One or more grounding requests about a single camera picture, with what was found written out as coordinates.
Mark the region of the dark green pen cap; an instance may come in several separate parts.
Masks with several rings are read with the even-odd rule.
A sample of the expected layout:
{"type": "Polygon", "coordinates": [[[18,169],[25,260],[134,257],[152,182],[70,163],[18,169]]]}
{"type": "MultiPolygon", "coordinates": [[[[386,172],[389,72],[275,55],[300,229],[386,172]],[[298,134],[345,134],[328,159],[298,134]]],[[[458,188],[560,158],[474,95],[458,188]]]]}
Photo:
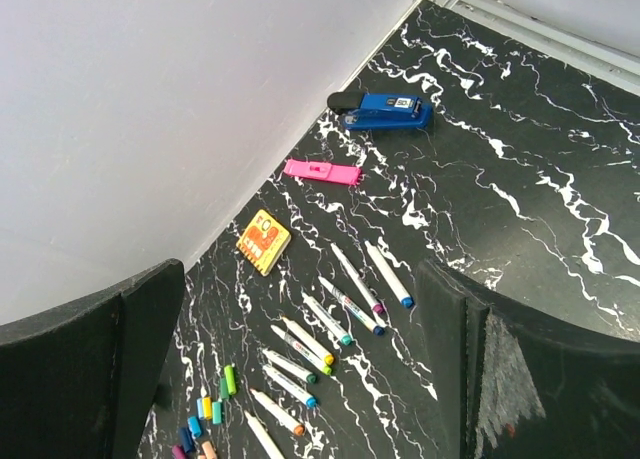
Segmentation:
{"type": "Polygon", "coordinates": [[[228,385],[225,377],[220,378],[219,398],[221,401],[225,401],[229,399],[229,390],[228,390],[228,385]]]}

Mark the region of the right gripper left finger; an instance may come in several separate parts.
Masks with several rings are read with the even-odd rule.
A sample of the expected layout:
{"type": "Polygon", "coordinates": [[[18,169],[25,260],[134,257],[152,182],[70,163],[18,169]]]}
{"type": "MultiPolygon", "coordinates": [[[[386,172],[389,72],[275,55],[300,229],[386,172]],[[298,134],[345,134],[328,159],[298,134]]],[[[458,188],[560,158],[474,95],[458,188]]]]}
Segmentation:
{"type": "Polygon", "coordinates": [[[3,325],[2,457],[135,457],[184,290],[169,259],[3,325]]]}

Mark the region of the dark blue pen cap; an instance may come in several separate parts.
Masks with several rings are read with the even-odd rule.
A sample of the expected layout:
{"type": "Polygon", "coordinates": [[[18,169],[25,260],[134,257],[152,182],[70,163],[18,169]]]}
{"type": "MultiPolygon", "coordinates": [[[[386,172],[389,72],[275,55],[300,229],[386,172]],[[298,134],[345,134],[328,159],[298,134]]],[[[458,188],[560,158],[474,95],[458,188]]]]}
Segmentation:
{"type": "Polygon", "coordinates": [[[195,451],[195,445],[193,436],[188,427],[181,427],[179,429],[180,443],[183,451],[186,454],[192,453],[195,451]]]}

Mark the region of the teal pen cap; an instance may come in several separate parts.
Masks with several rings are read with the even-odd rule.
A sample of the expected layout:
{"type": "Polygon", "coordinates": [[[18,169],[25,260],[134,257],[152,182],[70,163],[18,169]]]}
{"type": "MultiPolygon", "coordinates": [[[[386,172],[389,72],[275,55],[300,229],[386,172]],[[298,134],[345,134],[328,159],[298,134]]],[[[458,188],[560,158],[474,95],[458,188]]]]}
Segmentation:
{"type": "Polygon", "coordinates": [[[223,423],[223,419],[223,404],[221,401],[214,401],[212,403],[212,423],[214,425],[220,425],[223,423]]]}

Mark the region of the dark green cap marker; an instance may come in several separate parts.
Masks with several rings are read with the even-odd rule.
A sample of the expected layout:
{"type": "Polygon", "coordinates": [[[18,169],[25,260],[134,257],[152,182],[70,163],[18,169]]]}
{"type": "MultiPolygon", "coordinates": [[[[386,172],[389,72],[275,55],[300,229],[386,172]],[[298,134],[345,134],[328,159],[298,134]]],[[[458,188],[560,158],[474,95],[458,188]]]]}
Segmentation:
{"type": "Polygon", "coordinates": [[[315,384],[317,382],[317,376],[315,373],[298,365],[287,357],[268,348],[262,349],[261,352],[271,363],[293,375],[297,379],[300,379],[307,384],[315,384]]]}

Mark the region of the yellow pen cap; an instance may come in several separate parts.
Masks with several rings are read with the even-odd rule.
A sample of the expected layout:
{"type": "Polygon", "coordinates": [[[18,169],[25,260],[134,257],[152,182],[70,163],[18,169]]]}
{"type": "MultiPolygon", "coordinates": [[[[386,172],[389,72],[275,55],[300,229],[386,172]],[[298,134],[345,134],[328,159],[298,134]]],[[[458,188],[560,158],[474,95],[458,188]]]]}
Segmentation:
{"type": "Polygon", "coordinates": [[[209,396],[205,396],[201,399],[202,402],[202,417],[207,420],[211,420],[213,417],[212,401],[209,396]]]}

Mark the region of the tan pen cap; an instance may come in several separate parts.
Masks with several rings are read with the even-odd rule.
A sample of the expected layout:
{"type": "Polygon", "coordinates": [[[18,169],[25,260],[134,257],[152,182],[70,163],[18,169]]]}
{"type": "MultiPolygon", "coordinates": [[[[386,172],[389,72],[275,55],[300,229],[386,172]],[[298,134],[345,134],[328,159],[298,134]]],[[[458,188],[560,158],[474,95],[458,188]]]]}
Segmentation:
{"type": "Polygon", "coordinates": [[[217,452],[212,442],[209,440],[203,441],[201,444],[202,451],[206,459],[217,459],[217,452]]]}

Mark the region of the teal cap marker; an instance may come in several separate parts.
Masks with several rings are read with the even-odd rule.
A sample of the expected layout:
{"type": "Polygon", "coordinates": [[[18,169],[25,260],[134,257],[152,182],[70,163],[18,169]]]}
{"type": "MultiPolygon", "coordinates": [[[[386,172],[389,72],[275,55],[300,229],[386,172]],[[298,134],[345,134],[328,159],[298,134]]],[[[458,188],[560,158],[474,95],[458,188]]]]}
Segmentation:
{"type": "Polygon", "coordinates": [[[301,295],[303,303],[316,315],[320,322],[341,345],[348,346],[353,342],[352,336],[313,296],[305,292],[302,292],[301,295]]]}

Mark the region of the yellow cap marker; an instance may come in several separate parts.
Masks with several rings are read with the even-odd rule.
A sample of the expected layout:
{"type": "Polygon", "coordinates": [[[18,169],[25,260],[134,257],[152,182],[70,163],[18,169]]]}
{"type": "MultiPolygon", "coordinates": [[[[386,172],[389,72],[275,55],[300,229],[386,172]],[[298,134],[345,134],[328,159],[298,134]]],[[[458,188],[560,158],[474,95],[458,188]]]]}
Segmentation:
{"type": "Polygon", "coordinates": [[[285,316],[282,317],[282,321],[285,323],[287,328],[306,346],[308,346],[317,357],[321,358],[325,364],[332,365],[335,362],[334,355],[313,336],[311,336],[300,324],[285,316]]]}

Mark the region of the dark blue cap marker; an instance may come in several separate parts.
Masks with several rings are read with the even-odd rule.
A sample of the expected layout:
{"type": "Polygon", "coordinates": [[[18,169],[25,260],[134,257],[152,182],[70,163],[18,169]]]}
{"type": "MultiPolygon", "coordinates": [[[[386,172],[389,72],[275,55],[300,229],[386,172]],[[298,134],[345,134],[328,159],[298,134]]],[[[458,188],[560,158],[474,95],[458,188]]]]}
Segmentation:
{"type": "Polygon", "coordinates": [[[369,241],[366,241],[365,248],[398,301],[404,308],[411,309],[414,306],[414,299],[412,295],[401,283],[400,279],[391,268],[391,266],[387,263],[378,247],[370,243],[369,241]]]}

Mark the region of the tan cap marker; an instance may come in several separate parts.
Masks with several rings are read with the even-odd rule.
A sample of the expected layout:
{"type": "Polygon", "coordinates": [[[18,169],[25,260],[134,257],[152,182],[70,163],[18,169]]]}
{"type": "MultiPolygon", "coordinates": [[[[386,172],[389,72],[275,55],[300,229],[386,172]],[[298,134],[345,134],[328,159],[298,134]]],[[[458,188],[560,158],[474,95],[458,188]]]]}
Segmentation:
{"type": "Polygon", "coordinates": [[[289,414],[284,408],[278,405],[274,400],[272,400],[267,394],[254,388],[250,388],[249,391],[254,399],[269,414],[271,414],[282,427],[298,437],[301,437],[305,434],[305,426],[298,419],[289,414]]]}

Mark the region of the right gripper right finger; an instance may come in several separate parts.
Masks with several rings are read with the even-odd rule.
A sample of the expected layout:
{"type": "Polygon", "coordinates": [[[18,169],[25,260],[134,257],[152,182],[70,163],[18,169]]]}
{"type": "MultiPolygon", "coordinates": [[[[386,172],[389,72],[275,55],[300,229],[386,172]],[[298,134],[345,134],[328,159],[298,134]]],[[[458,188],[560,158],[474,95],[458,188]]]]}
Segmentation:
{"type": "Polygon", "coordinates": [[[639,346],[490,290],[436,259],[415,292],[445,458],[635,458],[639,346]]]}

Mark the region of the purple cap marker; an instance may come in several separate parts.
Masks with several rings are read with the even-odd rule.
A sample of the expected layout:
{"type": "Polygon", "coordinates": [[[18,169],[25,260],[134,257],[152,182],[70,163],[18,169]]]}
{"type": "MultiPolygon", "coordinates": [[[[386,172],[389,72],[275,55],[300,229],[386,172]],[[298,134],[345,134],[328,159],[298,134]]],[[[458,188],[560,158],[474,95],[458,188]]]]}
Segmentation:
{"type": "Polygon", "coordinates": [[[361,295],[363,296],[363,298],[367,302],[367,304],[368,304],[369,308],[371,309],[371,311],[374,312],[375,314],[380,315],[380,316],[384,315],[386,313],[385,308],[374,297],[373,293],[368,288],[368,286],[365,284],[365,282],[361,278],[359,272],[356,270],[355,266],[347,258],[347,256],[344,254],[344,252],[334,243],[330,244],[330,248],[333,251],[333,253],[336,255],[336,257],[339,260],[339,262],[341,263],[341,265],[343,266],[343,268],[346,271],[347,275],[350,277],[352,282],[358,288],[359,292],[361,293],[361,295]]]}

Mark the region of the pale blue pen cap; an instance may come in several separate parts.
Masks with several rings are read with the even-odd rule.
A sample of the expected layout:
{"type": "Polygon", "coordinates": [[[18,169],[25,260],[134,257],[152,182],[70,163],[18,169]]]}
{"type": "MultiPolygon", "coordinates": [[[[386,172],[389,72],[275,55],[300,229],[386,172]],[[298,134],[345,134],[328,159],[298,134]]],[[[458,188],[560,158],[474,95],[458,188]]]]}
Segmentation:
{"type": "Polygon", "coordinates": [[[196,405],[197,405],[198,418],[199,419],[205,419],[203,398],[198,398],[197,402],[196,402],[196,405]]]}

